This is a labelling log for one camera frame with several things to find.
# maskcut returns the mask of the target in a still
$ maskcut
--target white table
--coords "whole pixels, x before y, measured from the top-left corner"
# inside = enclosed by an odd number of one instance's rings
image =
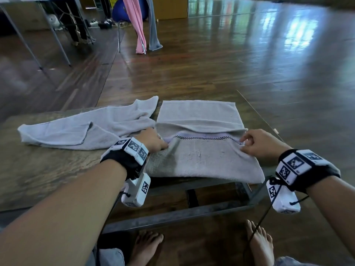
[[[53,29],[52,25],[50,24],[50,22],[48,21],[48,18],[47,18],[47,14],[45,12],[45,10],[43,9],[42,5],[40,4],[41,1],[51,1],[51,0],[0,0],[0,8],[2,9],[2,11],[5,13],[6,17],[8,18],[9,22],[11,23],[11,25],[13,26],[13,28],[15,29],[17,35],[20,37],[21,41],[23,42],[23,44],[25,45],[25,47],[27,48],[27,50],[29,51],[29,53],[32,55],[33,59],[36,61],[38,67],[43,70],[43,67],[42,65],[40,64],[40,62],[38,61],[38,59],[36,58],[36,56],[34,55],[34,53],[32,52],[32,50],[30,49],[29,45],[26,43],[24,37],[22,36],[22,34],[20,33],[19,29],[16,27],[15,23],[12,21],[10,15],[7,13],[5,7],[2,5],[2,4],[7,4],[7,3],[14,3],[14,2],[37,2],[44,17],[46,18],[48,24],[49,24],[49,27],[54,35],[54,38],[56,39],[59,47],[60,47],[60,50],[62,51],[63,55],[64,55],[64,58],[65,60],[68,62],[68,65],[71,66],[70,64],[70,61],[69,61],[69,58],[67,56],[67,54],[65,53],[64,49],[63,49],[63,46],[62,44],[60,43],[59,39],[58,39],[58,36],[57,34],[55,33],[55,30]],[[81,7],[81,4],[80,4],[80,1],[79,0],[75,0],[75,3],[76,5],[78,6],[78,10],[79,10],[79,14],[80,14],[80,17],[84,23],[84,27],[85,27],[85,30],[87,31],[87,35],[89,36],[90,40],[91,40],[91,43],[93,43],[93,40],[91,38],[91,35],[89,33],[89,30],[86,26],[86,22],[84,21],[84,18],[83,18],[83,12],[82,12],[82,7]]]

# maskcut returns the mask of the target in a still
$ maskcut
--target forearm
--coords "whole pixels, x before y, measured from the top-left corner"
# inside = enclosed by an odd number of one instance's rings
[[[355,188],[331,176],[309,187],[307,193],[355,257]]]
[[[84,265],[126,175],[104,161],[32,207],[0,234],[0,264]]]

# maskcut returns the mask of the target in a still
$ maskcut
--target hand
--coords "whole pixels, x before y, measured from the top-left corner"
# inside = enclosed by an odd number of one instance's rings
[[[257,159],[270,160],[275,164],[278,163],[278,159],[283,152],[292,149],[292,147],[262,129],[248,130],[240,138],[240,141],[245,142],[245,145],[241,148],[242,152]]]
[[[168,144],[159,137],[157,131],[153,128],[142,130],[135,138],[145,145],[149,153],[155,153],[168,148]]]

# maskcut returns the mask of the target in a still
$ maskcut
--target towel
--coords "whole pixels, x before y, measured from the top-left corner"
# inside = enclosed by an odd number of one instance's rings
[[[154,51],[157,49],[161,49],[163,46],[158,40],[153,0],[147,0],[147,3],[149,6],[149,50]]]
[[[157,107],[158,96],[135,100],[128,106],[103,107],[35,125],[21,125],[21,141],[27,144],[74,150],[111,147],[120,138],[128,137],[155,121],[149,117]]]
[[[143,51],[142,43],[144,44],[144,48],[146,49],[147,42],[143,33],[143,19],[142,19],[142,12],[141,12],[141,7],[139,5],[139,1],[123,0],[123,3],[125,4],[128,17],[130,18],[130,21],[132,22],[132,25],[135,28],[138,35],[136,53],[143,54],[144,51]]]
[[[155,127],[169,147],[149,157],[144,171],[150,177],[264,182],[256,158],[240,151],[239,139],[247,129],[235,103],[163,101]]]

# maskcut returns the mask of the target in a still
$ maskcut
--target table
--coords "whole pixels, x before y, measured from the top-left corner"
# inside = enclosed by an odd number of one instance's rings
[[[245,127],[262,128],[274,133],[244,97],[236,92],[219,97],[219,100],[236,102]],[[161,101],[152,118],[156,119]],[[5,227],[14,218],[51,194],[59,186],[82,174],[99,162],[104,150],[74,151],[50,149],[21,143],[17,128],[21,124],[36,124],[71,116],[95,108],[49,112],[34,115],[10,117],[0,126],[0,227]],[[263,167],[265,176],[273,174],[274,167]],[[211,178],[153,178],[148,196],[174,190],[192,191],[231,180]],[[174,222],[198,216],[222,214],[255,206],[265,195],[265,182],[255,186],[253,191],[246,183],[235,183],[236,190],[246,195],[246,201],[227,201],[205,206],[157,214],[135,219],[127,219],[106,225],[104,233],[152,227],[157,224]]]
[[[5,7],[2,5],[2,4],[7,4],[7,3],[13,3],[13,2],[37,2],[38,3],[38,6],[40,8],[40,10],[42,11],[44,17],[46,18],[47,22],[48,22],[48,25],[53,33],[53,36],[55,38],[55,40],[57,41],[59,47],[60,47],[60,50],[61,52],[63,53],[63,56],[66,60],[66,62],[68,62],[68,65],[71,66],[71,63],[69,61],[69,58],[67,56],[67,54],[65,53],[64,49],[63,49],[63,46],[62,44],[60,43],[59,39],[58,39],[58,36],[57,34],[55,33],[55,30],[54,28],[52,27],[52,25],[50,24],[50,22],[48,21],[48,18],[47,18],[47,14],[45,12],[45,10],[43,9],[42,5],[40,4],[41,1],[51,1],[51,0],[0,0],[0,8],[2,9],[2,11],[5,13],[6,17],[8,18],[9,22],[11,23],[11,25],[13,26],[13,28],[15,29],[17,35],[20,37],[21,41],[23,42],[23,44],[25,45],[25,47],[27,48],[27,50],[29,51],[29,53],[32,55],[33,59],[35,60],[35,62],[37,63],[39,69],[43,70],[43,67],[42,65],[40,64],[40,62],[38,61],[38,59],[36,58],[36,56],[34,55],[34,53],[32,52],[32,50],[30,49],[29,45],[26,43],[26,40],[24,39],[24,37],[22,36],[20,30],[16,27],[15,23],[12,21],[10,15],[7,13]],[[82,21],[84,22],[84,27],[85,27],[85,30],[87,31],[87,34],[91,40],[91,43],[93,43],[93,40],[92,40],[92,37],[90,35],[90,32],[85,24],[85,21],[84,21],[84,18],[83,18],[83,11],[82,11],[82,7],[81,7],[81,4],[80,4],[80,1],[79,0],[75,0],[75,3],[76,5],[78,6],[78,10],[79,10],[79,14],[80,14],[80,17],[82,19]]]

